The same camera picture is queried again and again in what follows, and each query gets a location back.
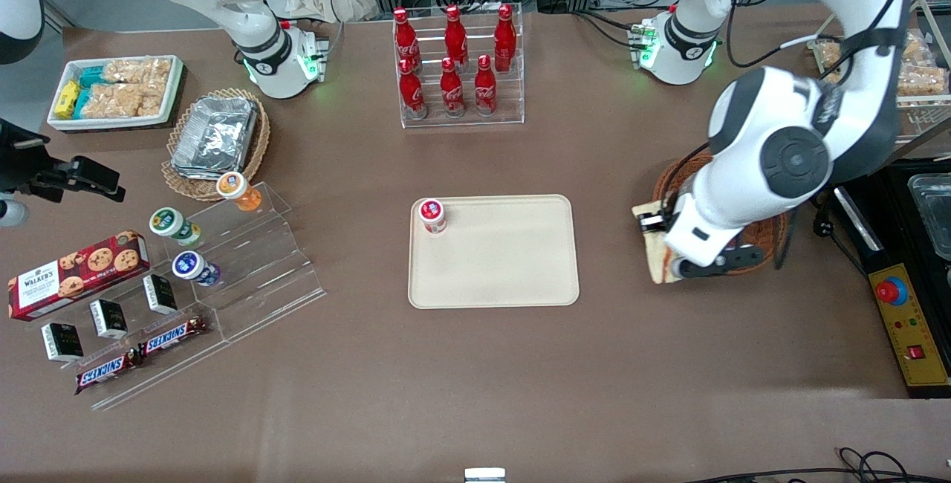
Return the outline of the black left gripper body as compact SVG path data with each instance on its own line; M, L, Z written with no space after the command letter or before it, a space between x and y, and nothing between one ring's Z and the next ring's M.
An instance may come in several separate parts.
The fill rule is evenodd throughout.
M637 222L642 235L662 233L669 229L669 210L665 201L651 201L637 206Z

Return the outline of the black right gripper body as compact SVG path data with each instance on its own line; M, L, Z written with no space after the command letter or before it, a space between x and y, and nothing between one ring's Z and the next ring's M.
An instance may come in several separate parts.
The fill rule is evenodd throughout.
M47 135L1 121L1 192L61 198L71 188L71 165L48 154Z

